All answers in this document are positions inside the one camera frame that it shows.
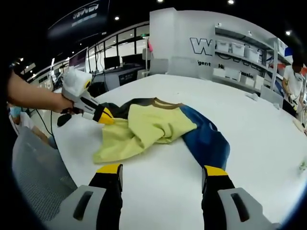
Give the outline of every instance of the black ceiling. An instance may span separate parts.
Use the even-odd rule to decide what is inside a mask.
[[[90,37],[79,43],[65,46],[65,50],[48,49],[46,40],[47,29],[57,20],[71,11],[92,2],[92,0],[28,0],[12,1],[10,17],[2,21],[6,23],[5,31],[8,39],[4,46],[14,57],[24,57],[24,64],[35,62],[37,68],[50,63],[51,58],[63,52],[59,59],[71,54],[71,50],[93,45],[104,36],[101,34]],[[175,7],[177,10],[213,11],[233,15],[275,34],[300,52],[307,50],[306,3],[305,1],[277,0],[235,0],[230,6],[227,0],[110,0],[107,35],[130,25],[149,20],[149,12],[161,8]],[[285,36],[285,30],[292,29],[291,37]]]

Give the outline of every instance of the computer screen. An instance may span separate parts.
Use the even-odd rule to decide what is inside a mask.
[[[143,60],[142,54],[134,54],[122,57],[123,63],[125,64],[139,64],[141,66],[145,65],[145,60]]]
[[[120,66],[119,56],[105,58],[105,69],[117,66]]]

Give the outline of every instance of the white table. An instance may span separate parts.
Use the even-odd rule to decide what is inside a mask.
[[[234,185],[257,199],[271,222],[281,223],[287,217],[307,178],[297,173],[307,138],[289,114],[229,86],[160,74],[116,88],[97,100],[122,105],[144,97],[187,104],[212,120],[230,143],[226,171]],[[54,128],[77,186],[88,184],[101,167],[92,163],[92,154],[102,144],[102,127],[74,115],[63,127]],[[154,145],[122,163],[121,229],[203,229],[201,168],[183,140]]]

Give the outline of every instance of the white wall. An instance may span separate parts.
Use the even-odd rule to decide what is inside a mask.
[[[262,41],[274,37],[261,27],[234,16],[210,11],[176,11],[174,8],[168,8],[150,13],[150,42],[154,50],[153,56],[168,59],[172,56],[188,57],[211,63],[211,66],[199,66],[202,74],[212,74],[212,67],[217,67],[218,64],[240,69],[251,75],[258,74],[257,70],[243,66],[242,62],[235,63],[219,57],[213,59],[215,25],[218,23],[221,23],[222,27],[244,35],[248,35],[248,31],[251,31],[254,38]],[[202,39],[207,43],[205,52],[196,54],[190,38],[197,39],[198,42]]]

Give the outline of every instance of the white shirt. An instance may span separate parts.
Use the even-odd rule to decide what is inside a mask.
[[[29,115],[25,112],[20,113],[20,123],[19,125],[15,124],[12,120],[12,116],[10,115],[10,121],[15,132],[19,135],[21,127],[28,127],[30,130],[35,126]]]
[[[290,90],[290,93],[293,95],[292,99],[296,101],[297,104],[299,104],[299,97],[303,89],[304,83],[303,75],[300,73],[295,73],[292,69],[292,66],[286,66],[283,78],[288,80],[288,88]],[[284,99],[289,102],[287,94],[285,94]]]

